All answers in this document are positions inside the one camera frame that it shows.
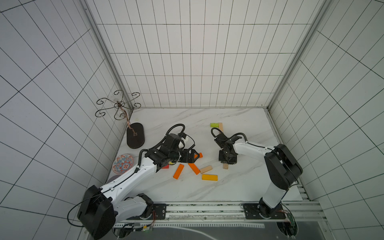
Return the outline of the natural wood block small diagonal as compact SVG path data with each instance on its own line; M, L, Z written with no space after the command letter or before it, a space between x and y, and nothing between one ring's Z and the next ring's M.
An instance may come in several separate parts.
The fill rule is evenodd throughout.
M212 169L213 169L212 166L206 166L206 167L200 169L200 173L201 173L201 174L204 174L204 173L206 173L206 172L211 171Z

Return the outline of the green block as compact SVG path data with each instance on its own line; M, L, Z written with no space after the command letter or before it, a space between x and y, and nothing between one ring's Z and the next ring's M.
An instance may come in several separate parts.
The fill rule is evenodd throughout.
M211 128L219 128L220 124L219 123L210 123Z

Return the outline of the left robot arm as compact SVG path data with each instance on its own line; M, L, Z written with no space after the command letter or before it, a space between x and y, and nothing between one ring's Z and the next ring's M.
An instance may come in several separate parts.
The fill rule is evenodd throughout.
M170 162L195 162L200 156L194 150L195 143L186 148L189 140L191 137L185 133L167 133L154 147L140 150L136 168L100 188L88 188L77 213L82 227L99 240L118 222L132 217L148 218L153 212L152 199L145 194L128 198L128 194Z

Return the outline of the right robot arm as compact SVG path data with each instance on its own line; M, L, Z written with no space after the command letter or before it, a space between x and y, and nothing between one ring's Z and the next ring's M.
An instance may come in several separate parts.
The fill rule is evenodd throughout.
M236 133L227 137L220 129L213 128L218 135L211 133L215 142L221 148L219 162L234 165L238 155L248 156L254 159L263 157L267 166L271 184L264 196L259 200L256 213L263 219L271 219L282 207L282 200L294 183L298 182L303 173L296 158L287 146L279 144L274 147L255 144L248 141L244 133Z

